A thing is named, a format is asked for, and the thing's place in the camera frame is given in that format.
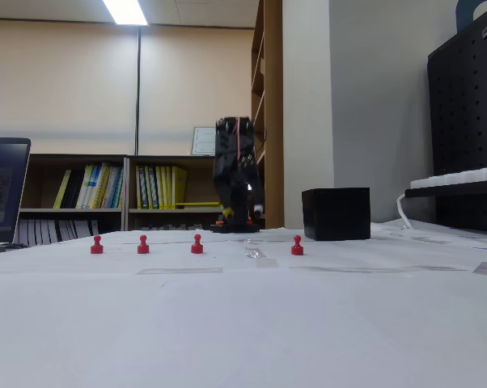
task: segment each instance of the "black cube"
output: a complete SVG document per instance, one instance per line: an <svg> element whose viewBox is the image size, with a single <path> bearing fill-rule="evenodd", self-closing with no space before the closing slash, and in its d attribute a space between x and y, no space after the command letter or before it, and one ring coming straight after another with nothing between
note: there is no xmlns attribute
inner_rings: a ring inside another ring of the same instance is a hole
<svg viewBox="0 0 487 388"><path fill-rule="evenodd" d="M369 188L313 188L303 192L305 235L317 241L371 238Z"/></svg>

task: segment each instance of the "laptop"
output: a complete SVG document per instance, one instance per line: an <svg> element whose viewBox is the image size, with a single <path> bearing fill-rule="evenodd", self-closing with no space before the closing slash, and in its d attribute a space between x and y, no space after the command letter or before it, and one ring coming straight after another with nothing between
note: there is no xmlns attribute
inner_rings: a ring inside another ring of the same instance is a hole
<svg viewBox="0 0 487 388"><path fill-rule="evenodd" d="M32 143L0 137L0 243L14 241Z"/></svg>

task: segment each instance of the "ceiling light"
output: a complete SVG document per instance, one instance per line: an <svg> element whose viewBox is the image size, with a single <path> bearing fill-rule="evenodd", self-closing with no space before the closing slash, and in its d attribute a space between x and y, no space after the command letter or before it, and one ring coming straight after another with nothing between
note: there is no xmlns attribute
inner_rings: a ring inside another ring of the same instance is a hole
<svg viewBox="0 0 487 388"><path fill-rule="evenodd" d="M104 0L116 24L146 26L145 15L138 0Z"/></svg>

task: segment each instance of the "red pushpin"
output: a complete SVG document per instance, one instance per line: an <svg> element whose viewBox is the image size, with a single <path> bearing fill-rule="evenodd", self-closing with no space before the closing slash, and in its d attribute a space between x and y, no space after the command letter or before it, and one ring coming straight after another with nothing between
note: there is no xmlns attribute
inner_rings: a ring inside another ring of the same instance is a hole
<svg viewBox="0 0 487 388"><path fill-rule="evenodd" d="M99 255L100 253L104 253L104 246L100 245L101 237L95 236L94 240L95 240L95 245L91 246L91 253L93 255Z"/></svg>
<svg viewBox="0 0 487 388"><path fill-rule="evenodd" d="M292 247L291 253L294 256L303 256L303 247L299 245L301 242L301 237L300 236L294 236L294 246Z"/></svg>
<svg viewBox="0 0 487 388"><path fill-rule="evenodd" d="M143 235L139 239L141 240L141 245L138 245L138 254L150 253L150 247L146 245L146 236Z"/></svg>
<svg viewBox="0 0 487 388"><path fill-rule="evenodd" d="M195 243L192 245L192 253L204 253L204 247L201 245L201 236L195 234Z"/></svg>

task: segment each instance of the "picture frame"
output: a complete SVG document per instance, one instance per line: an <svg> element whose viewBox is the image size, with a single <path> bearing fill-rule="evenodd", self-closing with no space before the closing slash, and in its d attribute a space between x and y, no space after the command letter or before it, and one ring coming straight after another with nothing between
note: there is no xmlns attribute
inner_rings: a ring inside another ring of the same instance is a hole
<svg viewBox="0 0 487 388"><path fill-rule="evenodd" d="M192 155L214 156L215 138L215 127L194 127Z"/></svg>

